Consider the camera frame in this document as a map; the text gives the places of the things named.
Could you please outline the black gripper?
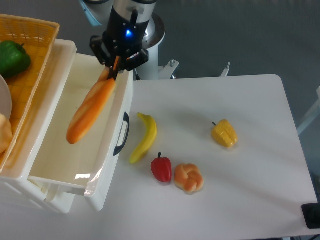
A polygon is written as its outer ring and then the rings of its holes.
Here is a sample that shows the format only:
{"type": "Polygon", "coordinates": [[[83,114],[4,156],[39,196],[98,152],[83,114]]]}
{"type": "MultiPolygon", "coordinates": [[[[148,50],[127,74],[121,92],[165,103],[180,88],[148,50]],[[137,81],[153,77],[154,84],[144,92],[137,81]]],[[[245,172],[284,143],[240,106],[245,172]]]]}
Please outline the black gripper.
{"type": "Polygon", "coordinates": [[[148,21],[138,22],[139,12],[134,9],[125,19],[112,10],[106,31],[92,36],[90,48],[100,64],[109,67],[107,79],[117,79],[119,72],[131,71],[149,60],[143,48],[143,38],[148,21]]]}

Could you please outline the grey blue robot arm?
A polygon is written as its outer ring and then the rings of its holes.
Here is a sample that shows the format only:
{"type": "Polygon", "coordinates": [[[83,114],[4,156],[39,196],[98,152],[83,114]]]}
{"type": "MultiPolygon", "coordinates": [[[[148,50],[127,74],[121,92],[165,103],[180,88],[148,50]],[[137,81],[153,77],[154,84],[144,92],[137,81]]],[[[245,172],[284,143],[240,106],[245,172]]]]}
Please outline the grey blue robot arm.
{"type": "Polygon", "coordinates": [[[89,46],[101,65],[109,69],[109,78],[132,71],[149,60],[148,49],[155,34],[155,0],[81,0],[89,23],[107,27],[101,36],[93,35],[89,46]]]}

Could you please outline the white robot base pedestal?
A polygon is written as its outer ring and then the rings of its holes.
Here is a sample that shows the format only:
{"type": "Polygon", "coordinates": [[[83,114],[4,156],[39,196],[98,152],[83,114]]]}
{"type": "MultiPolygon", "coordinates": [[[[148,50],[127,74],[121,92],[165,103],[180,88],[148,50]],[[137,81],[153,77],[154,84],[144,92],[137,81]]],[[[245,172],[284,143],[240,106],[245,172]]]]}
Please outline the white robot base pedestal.
{"type": "Polygon", "coordinates": [[[168,80],[175,79],[175,71],[179,62],[171,59],[166,65],[159,65],[159,47],[166,35],[163,20],[156,14],[146,28],[142,46],[149,53],[148,62],[133,70],[134,80],[168,80]]]}

